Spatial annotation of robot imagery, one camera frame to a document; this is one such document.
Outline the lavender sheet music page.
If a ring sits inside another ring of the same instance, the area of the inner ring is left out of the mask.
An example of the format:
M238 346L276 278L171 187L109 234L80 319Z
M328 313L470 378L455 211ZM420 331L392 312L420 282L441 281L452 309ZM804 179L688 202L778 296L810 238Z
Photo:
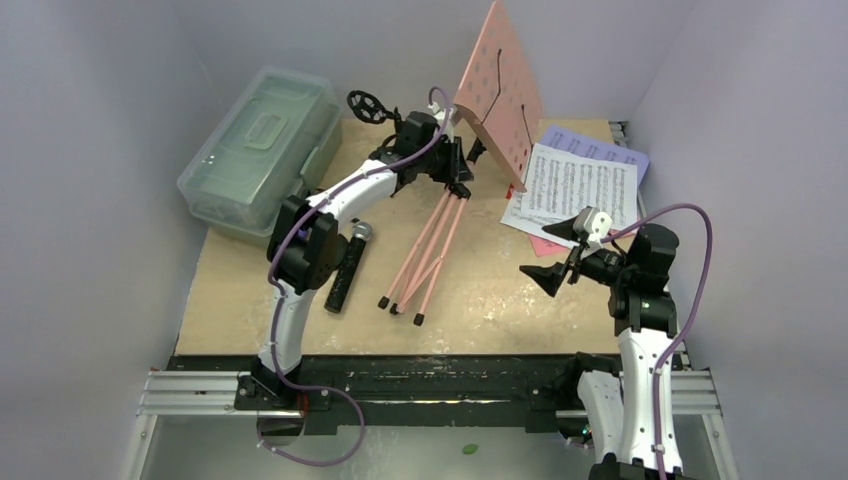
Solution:
M642 183L650 166L649 157L644 153L597 140L560 126L550 126L541 136L539 143L584 158L635 165L638 185Z

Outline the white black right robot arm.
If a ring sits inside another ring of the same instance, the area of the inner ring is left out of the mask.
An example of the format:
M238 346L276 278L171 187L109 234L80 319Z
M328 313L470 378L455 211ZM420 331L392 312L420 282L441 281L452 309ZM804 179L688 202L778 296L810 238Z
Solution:
M578 353L553 383L587 413L596 454L590 478L680 479L671 391L677 312L667 290L679 240L664 226L646 224L621 253L601 245L611 226L595 208L547 225L546 233L574 242L567 259L520 270L550 296L582 277L610 290L620 359Z

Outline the black silver condenser microphone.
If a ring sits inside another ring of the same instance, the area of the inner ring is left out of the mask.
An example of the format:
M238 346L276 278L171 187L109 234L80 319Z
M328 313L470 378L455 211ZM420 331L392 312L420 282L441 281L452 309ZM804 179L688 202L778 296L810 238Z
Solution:
M342 311L365 248L372 236L373 227L369 223L360 220L354 222L351 239L324 303L326 311L335 314Z

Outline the black tripod mic stand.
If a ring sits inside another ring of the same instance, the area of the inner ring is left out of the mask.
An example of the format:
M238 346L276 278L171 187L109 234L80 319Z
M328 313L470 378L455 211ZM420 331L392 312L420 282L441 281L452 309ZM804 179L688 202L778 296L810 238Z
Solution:
M391 121L395 132L399 132L403 117L397 107L388 109L376 96L363 90L351 90L346 97L348 108L360 121L380 125Z

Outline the white sheet music page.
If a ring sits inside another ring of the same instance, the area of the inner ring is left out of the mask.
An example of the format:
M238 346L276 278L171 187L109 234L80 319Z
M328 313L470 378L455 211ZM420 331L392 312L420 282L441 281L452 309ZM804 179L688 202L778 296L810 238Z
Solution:
M613 162L580 157L536 144L532 150L522 194L523 213L567 220L587 207L597 207L612 218L614 230L623 229L621 168Z
M512 194L501 217L502 224L563 247L572 248L576 245L574 241L557 237L543 230L545 226L559 223L560 219L523 213L521 210L522 197L523 195L520 192Z

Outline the pink music stand tripod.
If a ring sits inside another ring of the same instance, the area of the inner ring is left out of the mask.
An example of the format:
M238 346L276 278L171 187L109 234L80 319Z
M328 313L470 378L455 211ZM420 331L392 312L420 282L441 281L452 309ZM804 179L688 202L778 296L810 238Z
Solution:
M467 184L473 178L473 164L487 153L514 190L526 190L524 174L543 108L538 82L500 1L490 6L453 105L449 117L466 121L475 134L474 143L466 155L461 149L456 150L458 160L448 168L447 178L442 181L443 194L378 301L380 309L398 315L422 291L413 319L416 326L424 323L438 277L470 203Z

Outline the pink sheet music page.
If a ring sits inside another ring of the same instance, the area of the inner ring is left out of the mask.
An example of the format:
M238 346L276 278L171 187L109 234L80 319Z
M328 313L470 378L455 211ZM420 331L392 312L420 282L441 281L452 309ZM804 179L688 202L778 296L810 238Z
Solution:
M576 245L574 241L544 232L539 226L533 228L525 226L521 228L521 231L528 234L531 248L537 257L565 253Z

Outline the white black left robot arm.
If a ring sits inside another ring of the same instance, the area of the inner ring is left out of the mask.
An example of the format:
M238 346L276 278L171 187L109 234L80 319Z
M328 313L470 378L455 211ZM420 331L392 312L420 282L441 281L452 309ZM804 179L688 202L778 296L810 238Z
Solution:
M326 191L285 199L268 245L268 281L276 301L269 340L251 368L259 395L272 408L297 399L298 368L309 310L317 291L340 266L345 239L342 226L428 175L447 183L462 159L452 135L454 108L413 111L396 133L373 151L353 173Z

